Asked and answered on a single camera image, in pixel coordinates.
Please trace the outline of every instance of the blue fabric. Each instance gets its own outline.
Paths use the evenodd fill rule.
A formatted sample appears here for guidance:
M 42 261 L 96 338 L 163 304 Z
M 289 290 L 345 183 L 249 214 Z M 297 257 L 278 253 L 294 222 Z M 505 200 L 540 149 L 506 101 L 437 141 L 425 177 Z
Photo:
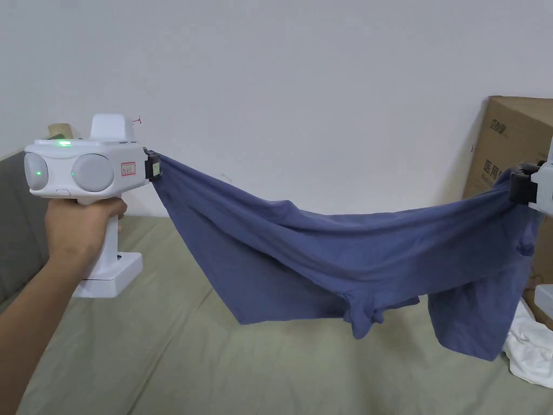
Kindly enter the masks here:
M 438 341 L 493 360 L 530 272 L 542 214 L 492 190 L 396 213 L 319 215 L 266 201 L 161 156 L 154 187 L 242 324 L 343 318 L 364 337 L 383 312 L 429 295 Z

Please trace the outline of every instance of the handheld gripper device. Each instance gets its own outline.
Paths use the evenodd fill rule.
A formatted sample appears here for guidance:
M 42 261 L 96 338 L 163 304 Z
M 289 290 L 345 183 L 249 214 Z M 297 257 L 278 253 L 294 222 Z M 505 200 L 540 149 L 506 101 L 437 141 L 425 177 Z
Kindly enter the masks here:
M 161 176 L 159 156 L 134 140 L 132 121 L 120 114 L 95 115 L 89 140 L 36 140 L 25 152 L 32 194 L 81 205 L 121 196 Z M 142 254 L 117 252 L 117 227 L 118 218 L 111 218 L 100 256 L 73 297 L 116 297 L 142 271 Z

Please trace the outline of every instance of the white fabric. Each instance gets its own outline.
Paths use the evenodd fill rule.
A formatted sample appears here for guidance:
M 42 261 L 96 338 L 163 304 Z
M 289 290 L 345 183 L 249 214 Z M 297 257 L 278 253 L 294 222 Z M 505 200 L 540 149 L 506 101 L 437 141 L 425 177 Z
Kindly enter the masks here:
M 536 322 L 520 300 L 505 345 L 511 373 L 527 382 L 553 388 L 553 331 Z

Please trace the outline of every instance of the gray sofa backrest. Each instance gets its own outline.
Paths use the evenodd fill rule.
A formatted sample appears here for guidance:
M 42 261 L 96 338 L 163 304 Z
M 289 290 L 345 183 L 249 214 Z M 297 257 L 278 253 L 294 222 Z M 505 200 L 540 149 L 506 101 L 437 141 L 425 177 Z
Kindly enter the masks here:
M 0 312 L 48 259 L 48 201 L 32 196 L 19 152 L 0 161 Z

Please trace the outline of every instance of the fingers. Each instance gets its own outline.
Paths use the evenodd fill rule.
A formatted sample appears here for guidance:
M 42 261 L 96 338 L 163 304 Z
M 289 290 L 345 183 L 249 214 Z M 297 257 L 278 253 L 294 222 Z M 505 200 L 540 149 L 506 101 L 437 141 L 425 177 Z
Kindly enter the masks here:
M 127 204 L 121 198 L 110 198 L 100 200 L 95 205 L 101 206 L 106 210 L 109 217 L 118 216 L 122 217 L 127 211 Z

